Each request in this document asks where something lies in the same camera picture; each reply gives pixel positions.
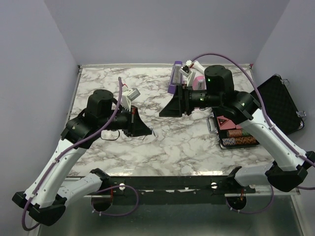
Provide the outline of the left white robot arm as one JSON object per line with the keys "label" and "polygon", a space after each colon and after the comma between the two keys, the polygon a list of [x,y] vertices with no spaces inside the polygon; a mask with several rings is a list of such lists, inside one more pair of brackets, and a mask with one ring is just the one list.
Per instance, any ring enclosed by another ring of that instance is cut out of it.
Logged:
{"label": "left white robot arm", "polygon": [[53,156],[38,178],[27,190],[12,197],[23,208],[23,215],[29,215],[38,224],[51,226],[72,202],[90,193],[104,194],[113,189],[111,177],[99,168],[73,184],[62,186],[62,183],[103,130],[122,131],[127,137],[152,134],[137,107],[132,105],[139,95],[138,89],[125,88],[120,100],[105,89],[95,90],[89,96],[86,108],[66,123]]}

